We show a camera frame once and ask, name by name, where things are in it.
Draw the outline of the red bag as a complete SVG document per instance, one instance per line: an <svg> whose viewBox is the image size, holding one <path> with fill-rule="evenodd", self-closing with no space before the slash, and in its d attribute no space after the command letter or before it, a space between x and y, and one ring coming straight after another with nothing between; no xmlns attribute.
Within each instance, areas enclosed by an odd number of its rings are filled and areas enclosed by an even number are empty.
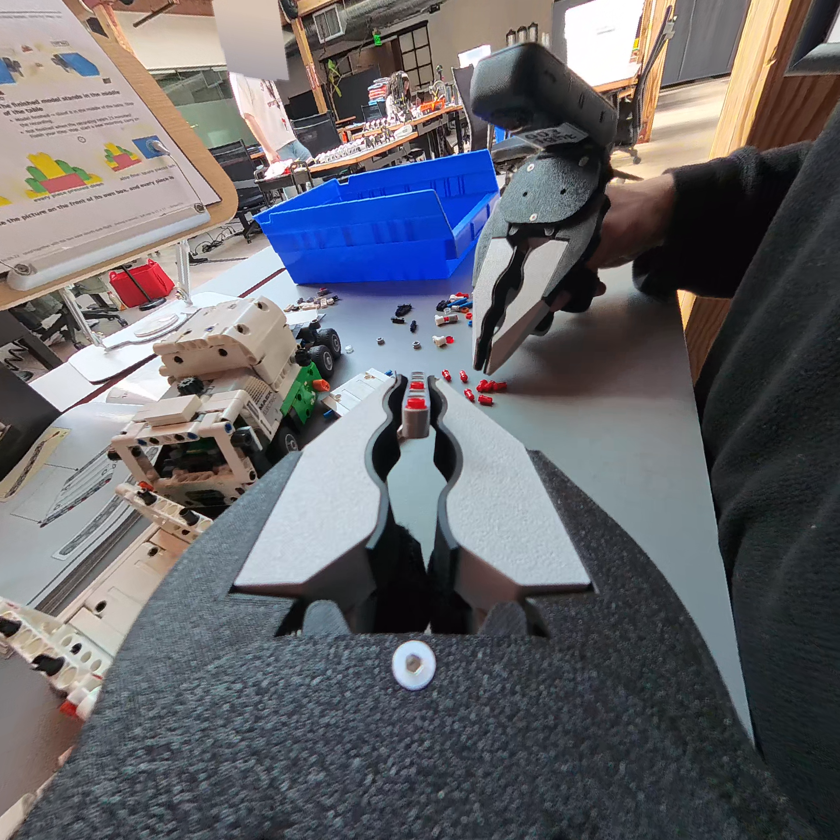
<svg viewBox="0 0 840 840"><path fill-rule="evenodd" d="M111 269L108 283L127 308L151 308L155 301L166 299L175 288L174 281L152 258L134 260L128 267Z"/></svg>

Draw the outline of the black lego set box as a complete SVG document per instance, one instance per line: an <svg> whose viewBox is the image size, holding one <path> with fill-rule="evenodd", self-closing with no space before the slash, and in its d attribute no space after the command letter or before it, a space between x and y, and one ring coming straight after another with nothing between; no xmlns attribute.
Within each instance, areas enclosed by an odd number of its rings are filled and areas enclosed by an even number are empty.
<svg viewBox="0 0 840 840"><path fill-rule="evenodd" d="M60 411L1 365L1 478L16 466Z"/></svg>

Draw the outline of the grey lego beam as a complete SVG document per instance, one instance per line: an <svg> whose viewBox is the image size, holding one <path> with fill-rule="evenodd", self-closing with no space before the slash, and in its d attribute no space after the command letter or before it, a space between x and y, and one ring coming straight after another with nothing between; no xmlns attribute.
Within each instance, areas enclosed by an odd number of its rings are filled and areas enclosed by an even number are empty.
<svg viewBox="0 0 840 840"><path fill-rule="evenodd" d="M426 390L420 392L410 391L412 379L422 378L426 382ZM405 408L406 399L409 396L423 396L427 400L427 410L409 411ZM407 377L407 384L401 404L401 422L397 429L397 436L401 442L412 439L426 438L429 435L432 415L432 398L429 391L427 377L422 371L413 371Z"/></svg>

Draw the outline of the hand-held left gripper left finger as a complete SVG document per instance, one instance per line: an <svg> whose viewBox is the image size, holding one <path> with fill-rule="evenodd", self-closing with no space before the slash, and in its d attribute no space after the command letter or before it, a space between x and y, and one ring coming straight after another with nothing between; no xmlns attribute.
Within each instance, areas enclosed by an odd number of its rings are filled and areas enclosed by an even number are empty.
<svg viewBox="0 0 840 840"><path fill-rule="evenodd" d="M302 451L233 590L333 602L352 630L375 630L396 572L387 478L401 456L404 375L394 375Z"/></svg>

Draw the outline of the long wooden work table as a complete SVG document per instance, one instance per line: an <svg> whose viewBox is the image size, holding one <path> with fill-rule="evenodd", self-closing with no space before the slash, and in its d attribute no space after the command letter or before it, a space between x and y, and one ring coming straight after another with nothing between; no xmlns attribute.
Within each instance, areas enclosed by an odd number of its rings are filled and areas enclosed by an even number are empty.
<svg viewBox="0 0 840 840"><path fill-rule="evenodd" d="M427 157L443 154L443 145L438 141L438 130L445 127L450 117L455 120L458 141L463 138L462 121L466 110L462 104L451 104L445 108L422 114L402 126L361 132L351 142L342 143L332 150L321 152L313 161L290 164L279 172L275 166L257 170L255 182L267 185L272 176L280 178L304 174L313 177L328 177L342 173L373 172L388 165L405 161L413 153L413 143L422 144Z"/></svg>

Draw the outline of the black framed poster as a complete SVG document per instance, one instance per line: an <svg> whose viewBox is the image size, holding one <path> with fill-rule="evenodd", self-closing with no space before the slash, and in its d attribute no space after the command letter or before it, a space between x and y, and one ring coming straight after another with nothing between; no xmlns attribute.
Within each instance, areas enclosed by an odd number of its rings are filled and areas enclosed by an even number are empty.
<svg viewBox="0 0 840 840"><path fill-rule="evenodd" d="M786 69L787 77L839 73L839 2L813 1Z"/></svg>

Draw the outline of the person's right hand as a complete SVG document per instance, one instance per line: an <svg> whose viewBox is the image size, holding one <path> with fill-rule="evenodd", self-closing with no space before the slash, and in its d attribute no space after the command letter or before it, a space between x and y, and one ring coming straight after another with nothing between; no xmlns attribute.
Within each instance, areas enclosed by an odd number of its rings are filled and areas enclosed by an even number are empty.
<svg viewBox="0 0 840 840"><path fill-rule="evenodd" d="M640 182L610 184L610 206L603 218L600 243L587 267L598 271L632 263L662 245L676 201L672 172Z"/></svg>

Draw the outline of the pile of mixed lego pieces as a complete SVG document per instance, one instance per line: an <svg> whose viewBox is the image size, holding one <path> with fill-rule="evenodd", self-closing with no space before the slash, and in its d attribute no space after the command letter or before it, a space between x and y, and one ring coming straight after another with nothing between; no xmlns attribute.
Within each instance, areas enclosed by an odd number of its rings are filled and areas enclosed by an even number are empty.
<svg viewBox="0 0 840 840"><path fill-rule="evenodd" d="M410 302L404 302L395 307L393 315L391 315L391 322L394 324L405 324L410 322L412 330L416 328L416 322L409 318L414 311L414 305ZM449 297L438 301L435 304L434 321L438 326L451 324L458 321L465 321L468 326L473 322L473 297L469 293L458 292Z"/></svg>

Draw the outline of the wooden post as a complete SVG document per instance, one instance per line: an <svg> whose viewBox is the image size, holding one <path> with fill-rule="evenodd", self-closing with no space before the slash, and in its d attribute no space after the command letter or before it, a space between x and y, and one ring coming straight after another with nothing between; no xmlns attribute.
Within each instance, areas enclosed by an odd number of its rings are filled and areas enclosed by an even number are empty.
<svg viewBox="0 0 840 840"><path fill-rule="evenodd" d="M302 23L302 18L296 17L295 19L291 19L290 26L292 32L294 33L299 52L301 54L303 67L306 72L309 87L313 94L314 101L318 108L318 112L326 113L329 109L327 107L327 103L323 95L317 69L314 65L311 49L308 42L308 37L306 35L305 27Z"/></svg>

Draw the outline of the black office chair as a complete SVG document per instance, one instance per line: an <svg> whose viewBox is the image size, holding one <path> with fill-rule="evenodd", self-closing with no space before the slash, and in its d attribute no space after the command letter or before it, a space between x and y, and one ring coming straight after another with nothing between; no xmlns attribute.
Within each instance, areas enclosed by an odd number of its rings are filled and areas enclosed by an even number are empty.
<svg viewBox="0 0 840 840"><path fill-rule="evenodd" d="M316 159L319 154L339 148L342 140L331 111L318 112L302 119L290 121L297 140Z"/></svg>
<svg viewBox="0 0 840 840"><path fill-rule="evenodd" d="M491 151L495 139L495 129L487 121L478 117L473 110L470 86L475 72L475 65L453 68L453 76L458 96L469 125L470 150Z"/></svg>
<svg viewBox="0 0 840 840"><path fill-rule="evenodd" d="M256 183L254 162L245 142L224 143L209 149L209 152L234 184L238 199L235 218L242 224L243 236L249 240L254 213L266 207L266 200Z"/></svg>

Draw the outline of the group of red lego pins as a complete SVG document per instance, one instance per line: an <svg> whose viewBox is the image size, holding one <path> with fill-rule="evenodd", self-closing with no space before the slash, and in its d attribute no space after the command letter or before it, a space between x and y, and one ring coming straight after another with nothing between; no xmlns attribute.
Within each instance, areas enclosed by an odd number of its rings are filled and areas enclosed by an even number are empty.
<svg viewBox="0 0 840 840"><path fill-rule="evenodd" d="M445 383L459 389L467 401L481 406L494 405L495 396L508 391L508 384L505 381L476 379L465 370L452 372L443 369L440 376Z"/></svg>

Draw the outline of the blue plastic bin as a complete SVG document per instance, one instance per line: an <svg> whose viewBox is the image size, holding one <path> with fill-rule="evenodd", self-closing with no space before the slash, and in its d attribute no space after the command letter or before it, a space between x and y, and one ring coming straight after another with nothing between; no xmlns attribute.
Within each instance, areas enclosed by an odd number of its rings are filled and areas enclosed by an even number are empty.
<svg viewBox="0 0 840 840"><path fill-rule="evenodd" d="M255 221L298 285L443 280L475 249L499 198L488 150L351 175Z"/></svg>

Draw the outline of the black framed window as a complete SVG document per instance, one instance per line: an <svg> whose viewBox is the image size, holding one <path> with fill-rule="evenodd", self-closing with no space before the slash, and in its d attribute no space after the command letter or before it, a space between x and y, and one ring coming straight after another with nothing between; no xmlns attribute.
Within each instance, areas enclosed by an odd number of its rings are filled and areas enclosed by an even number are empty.
<svg viewBox="0 0 840 840"><path fill-rule="evenodd" d="M397 38L402 69L408 75L412 89L428 88L434 81L434 64L427 26L418 26Z"/></svg>

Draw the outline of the silver ventilation duct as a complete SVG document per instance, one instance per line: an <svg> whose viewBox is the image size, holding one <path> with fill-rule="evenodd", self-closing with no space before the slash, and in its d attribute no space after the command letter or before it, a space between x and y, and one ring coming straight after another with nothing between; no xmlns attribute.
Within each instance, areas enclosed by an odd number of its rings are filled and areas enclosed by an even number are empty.
<svg viewBox="0 0 840 840"><path fill-rule="evenodd" d="M419 14L431 13L446 1L358 1L342 2L344 37L362 41L373 36L375 29L383 30L404 23Z"/></svg>

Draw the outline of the person's right forearm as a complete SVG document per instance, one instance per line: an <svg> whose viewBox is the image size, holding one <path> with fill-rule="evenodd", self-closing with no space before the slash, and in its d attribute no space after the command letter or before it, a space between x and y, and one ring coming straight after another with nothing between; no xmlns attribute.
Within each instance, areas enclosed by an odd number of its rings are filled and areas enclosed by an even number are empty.
<svg viewBox="0 0 840 840"><path fill-rule="evenodd" d="M815 141L666 170L675 201L663 241L633 263L635 288L651 298L678 291L730 299Z"/></svg>

